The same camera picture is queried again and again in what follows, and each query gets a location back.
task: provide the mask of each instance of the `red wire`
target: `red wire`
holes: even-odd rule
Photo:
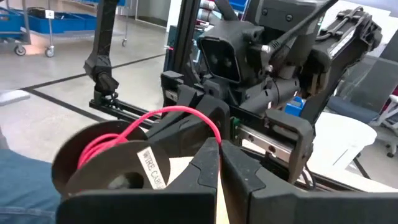
[[[91,158],[95,157],[99,153],[117,145],[120,143],[127,142],[127,135],[129,135],[134,129],[136,129],[145,119],[150,118],[155,114],[161,114],[171,111],[183,111],[186,113],[191,113],[193,115],[198,116],[202,119],[208,126],[210,126],[211,130],[214,132],[216,141],[219,145],[221,145],[221,134],[218,130],[217,126],[214,122],[211,121],[206,115],[201,113],[198,110],[193,108],[189,108],[187,106],[167,106],[160,110],[150,111],[144,115],[142,115],[139,119],[135,120],[129,127],[126,128],[121,134],[104,134],[90,142],[83,150],[79,157],[78,161],[78,169],[80,169],[83,165],[85,165]]]

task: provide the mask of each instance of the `black camera housing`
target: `black camera housing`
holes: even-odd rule
[[[214,76],[244,85],[256,77],[246,54],[249,45],[259,42],[264,28],[246,21],[221,21],[198,38],[206,66]]]

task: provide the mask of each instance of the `caster wheel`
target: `caster wheel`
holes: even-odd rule
[[[53,48],[47,48],[47,49],[45,49],[44,54],[47,57],[54,57],[54,49]]]
[[[14,52],[18,56],[24,56],[26,54],[26,49],[23,46],[17,46],[14,48]]]

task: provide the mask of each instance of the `blue object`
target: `blue object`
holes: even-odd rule
[[[94,4],[98,4],[100,2],[100,0],[83,0],[83,2],[92,2]],[[119,0],[118,2],[118,6],[125,6],[126,5],[126,0]]]
[[[304,101],[298,96],[296,96],[293,101],[296,102],[297,105],[293,103],[286,104],[285,113],[300,116],[301,110],[304,108]]]
[[[22,10],[15,10],[15,11],[17,11],[19,14],[23,13]],[[41,34],[50,33],[50,26],[48,19],[38,18],[35,16],[29,16],[28,18],[29,18],[29,27],[31,30]],[[95,30],[95,28],[96,28],[96,17],[88,14],[55,12],[55,19],[52,20],[53,34],[63,34],[65,32],[70,32],[70,31]]]
[[[97,17],[89,15],[89,14],[82,14],[82,13],[72,13],[74,16],[80,17],[85,21],[85,28],[84,30],[95,30],[97,26]]]
[[[243,12],[246,6],[246,0],[229,0],[230,5],[234,10]]]
[[[0,32],[21,32],[24,18],[21,14],[0,7]],[[20,38],[22,34],[0,34],[0,38]]]
[[[330,97],[327,106],[329,109],[340,115],[356,119],[365,124],[368,124],[379,116],[378,112],[356,106],[352,104],[352,102],[344,100],[338,96]]]
[[[85,29],[83,18],[73,15],[72,13],[56,12],[55,18],[63,17],[63,19],[52,20],[52,33],[62,34],[66,31],[78,31]],[[48,19],[42,19],[35,16],[29,16],[29,27],[31,30],[41,34],[49,34],[50,26]]]
[[[0,223],[55,224],[61,197],[51,164],[0,148],[0,167]]]

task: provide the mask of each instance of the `wall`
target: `wall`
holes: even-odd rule
[[[172,0],[141,0],[138,2],[138,16],[153,17],[167,21]]]

